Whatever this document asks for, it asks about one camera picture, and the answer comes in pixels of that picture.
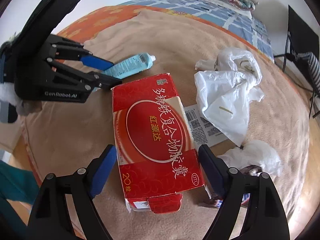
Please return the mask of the small wrapper under box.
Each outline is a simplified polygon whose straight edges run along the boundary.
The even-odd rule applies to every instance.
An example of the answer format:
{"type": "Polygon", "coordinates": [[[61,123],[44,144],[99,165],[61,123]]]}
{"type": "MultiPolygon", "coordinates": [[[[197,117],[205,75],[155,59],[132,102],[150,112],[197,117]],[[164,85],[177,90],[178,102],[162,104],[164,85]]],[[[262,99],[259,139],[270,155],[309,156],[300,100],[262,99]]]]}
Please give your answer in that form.
{"type": "MultiPolygon", "coordinates": [[[[205,187],[205,190],[208,193],[209,200],[207,200],[204,203],[208,206],[215,207],[215,208],[219,209],[222,205],[223,199],[220,196],[218,196],[213,190],[209,189],[208,187],[205,187]]],[[[242,201],[241,201],[242,207],[248,208],[249,198],[250,198],[249,193],[245,193],[243,195],[242,201]]]]}

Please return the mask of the red medicine box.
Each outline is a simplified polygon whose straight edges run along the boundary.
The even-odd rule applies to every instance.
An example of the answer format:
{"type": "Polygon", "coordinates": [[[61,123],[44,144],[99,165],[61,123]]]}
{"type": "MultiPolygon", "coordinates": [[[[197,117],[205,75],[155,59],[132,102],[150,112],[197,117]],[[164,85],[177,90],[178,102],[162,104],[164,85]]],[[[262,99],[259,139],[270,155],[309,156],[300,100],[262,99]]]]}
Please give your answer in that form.
{"type": "Polygon", "coordinates": [[[184,191],[203,187],[198,153],[170,74],[112,89],[114,139],[126,207],[176,212],[184,191]]]}

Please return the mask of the striped cushion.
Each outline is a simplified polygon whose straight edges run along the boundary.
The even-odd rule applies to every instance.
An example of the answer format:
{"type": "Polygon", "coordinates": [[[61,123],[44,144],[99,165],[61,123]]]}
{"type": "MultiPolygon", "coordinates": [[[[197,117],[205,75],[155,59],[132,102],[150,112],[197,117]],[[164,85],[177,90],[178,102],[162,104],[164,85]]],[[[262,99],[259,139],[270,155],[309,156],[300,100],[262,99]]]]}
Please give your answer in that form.
{"type": "Polygon", "coordinates": [[[312,52],[308,52],[308,67],[309,67],[309,74],[311,77],[313,88],[315,89],[317,95],[319,95],[319,84],[320,84],[319,61],[312,52]]]}

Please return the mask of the blue checked bedsheet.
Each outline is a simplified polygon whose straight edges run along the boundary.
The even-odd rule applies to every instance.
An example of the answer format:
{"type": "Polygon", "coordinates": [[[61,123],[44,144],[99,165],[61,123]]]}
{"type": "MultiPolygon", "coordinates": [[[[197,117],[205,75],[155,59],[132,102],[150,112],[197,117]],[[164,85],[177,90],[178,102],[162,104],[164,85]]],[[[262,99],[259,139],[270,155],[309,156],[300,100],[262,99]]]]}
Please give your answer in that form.
{"type": "Polygon", "coordinates": [[[274,60],[271,41],[265,25],[256,18],[243,16],[232,9],[201,0],[131,0],[125,5],[142,5],[185,12],[216,25],[243,38],[274,60]]]}

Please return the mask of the white tissue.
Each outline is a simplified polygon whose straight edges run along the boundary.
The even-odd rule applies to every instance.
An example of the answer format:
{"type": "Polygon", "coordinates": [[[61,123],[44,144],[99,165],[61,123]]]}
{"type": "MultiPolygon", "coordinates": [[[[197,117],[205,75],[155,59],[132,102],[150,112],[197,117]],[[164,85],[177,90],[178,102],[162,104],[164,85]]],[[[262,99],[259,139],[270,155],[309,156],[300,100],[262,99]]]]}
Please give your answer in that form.
{"type": "Polygon", "coordinates": [[[261,168],[272,176],[280,176],[282,172],[281,159],[277,151],[261,140],[252,140],[244,144],[243,148],[235,147],[222,155],[218,155],[228,167],[239,170],[249,166],[261,168]]]}

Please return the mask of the orange floral bedsheet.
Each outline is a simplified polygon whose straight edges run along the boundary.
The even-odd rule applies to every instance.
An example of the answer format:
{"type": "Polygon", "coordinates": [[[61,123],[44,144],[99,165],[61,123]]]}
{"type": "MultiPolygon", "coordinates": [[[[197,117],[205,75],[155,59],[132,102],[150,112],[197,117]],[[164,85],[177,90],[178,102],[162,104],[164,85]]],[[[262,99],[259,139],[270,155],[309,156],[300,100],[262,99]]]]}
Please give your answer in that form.
{"type": "Polygon", "coordinates": [[[117,23],[127,21],[137,16],[143,10],[163,12],[168,15],[182,16],[193,20],[196,19],[196,17],[191,14],[172,9],[147,7],[143,5],[116,5],[102,7],[90,12],[57,34],[69,40],[84,43],[87,40],[95,38],[100,31],[117,23]]]}

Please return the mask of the beige blanket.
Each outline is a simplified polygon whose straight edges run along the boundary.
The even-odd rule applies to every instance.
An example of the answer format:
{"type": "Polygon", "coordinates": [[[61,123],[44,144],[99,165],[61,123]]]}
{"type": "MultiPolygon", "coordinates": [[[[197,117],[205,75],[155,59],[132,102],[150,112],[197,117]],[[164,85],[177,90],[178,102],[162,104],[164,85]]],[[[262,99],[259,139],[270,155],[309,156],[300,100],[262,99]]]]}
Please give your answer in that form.
{"type": "Polygon", "coordinates": [[[150,69],[84,103],[44,102],[23,119],[23,136],[42,185],[73,174],[116,147],[116,163],[93,200],[114,239],[202,239],[220,210],[208,207],[208,176],[199,163],[194,128],[208,123],[228,138],[212,153],[234,148],[254,161],[266,147],[280,166],[271,174],[291,218],[308,162],[309,119],[293,83],[234,35],[164,10],[99,9],[63,36],[93,54],[121,62],[141,53],[150,69]]]}

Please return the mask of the silver foil sachet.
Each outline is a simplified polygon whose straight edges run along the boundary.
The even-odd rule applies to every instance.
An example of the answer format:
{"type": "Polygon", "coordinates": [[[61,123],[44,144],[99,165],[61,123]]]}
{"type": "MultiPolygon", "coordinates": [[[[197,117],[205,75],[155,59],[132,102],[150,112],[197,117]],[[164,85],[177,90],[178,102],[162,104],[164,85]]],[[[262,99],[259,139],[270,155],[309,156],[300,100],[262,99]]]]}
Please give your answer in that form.
{"type": "Polygon", "coordinates": [[[212,147],[228,139],[200,114],[197,105],[185,107],[184,112],[197,149],[201,145],[212,147]]]}

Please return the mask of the light blue tube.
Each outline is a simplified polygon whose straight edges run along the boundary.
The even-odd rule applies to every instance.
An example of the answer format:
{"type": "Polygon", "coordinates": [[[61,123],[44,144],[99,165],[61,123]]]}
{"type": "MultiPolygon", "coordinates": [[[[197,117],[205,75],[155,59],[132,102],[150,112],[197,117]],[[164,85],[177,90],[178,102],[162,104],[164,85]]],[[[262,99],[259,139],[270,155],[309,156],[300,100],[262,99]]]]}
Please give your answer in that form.
{"type": "Polygon", "coordinates": [[[155,61],[155,55],[150,55],[148,53],[137,54],[103,71],[103,74],[122,80],[150,69],[155,61]]]}

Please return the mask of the white plastic bag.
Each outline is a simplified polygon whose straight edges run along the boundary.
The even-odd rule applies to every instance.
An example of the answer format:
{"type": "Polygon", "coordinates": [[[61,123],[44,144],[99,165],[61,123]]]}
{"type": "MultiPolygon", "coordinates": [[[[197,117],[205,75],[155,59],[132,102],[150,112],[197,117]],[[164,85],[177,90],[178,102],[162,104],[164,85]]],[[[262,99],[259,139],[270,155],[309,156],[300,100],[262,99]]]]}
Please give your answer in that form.
{"type": "Polygon", "coordinates": [[[249,104],[264,97],[263,75],[254,55],[240,48],[225,48],[215,60],[199,60],[194,75],[200,114],[236,146],[245,139],[249,104]]]}

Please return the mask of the black folding chair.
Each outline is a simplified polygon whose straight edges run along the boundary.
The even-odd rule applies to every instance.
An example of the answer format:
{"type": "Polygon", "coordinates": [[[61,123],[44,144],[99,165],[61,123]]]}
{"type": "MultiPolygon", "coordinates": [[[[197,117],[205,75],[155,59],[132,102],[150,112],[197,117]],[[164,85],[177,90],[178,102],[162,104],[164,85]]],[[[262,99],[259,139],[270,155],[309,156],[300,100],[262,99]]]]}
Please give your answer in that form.
{"type": "Polygon", "coordinates": [[[285,50],[283,54],[274,55],[275,58],[282,57],[284,59],[282,71],[286,69],[287,61],[292,62],[302,73],[308,83],[311,85],[311,105],[309,117],[316,118],[319,111],[312,114],[315,105],[315,98],[318,98],[313,88],[308,67],[308,52],[312,52],[319,61],[319,36],[305,23],[305,21],[292,9],[288,7],[288,25],[285,42],[285,50]]]}

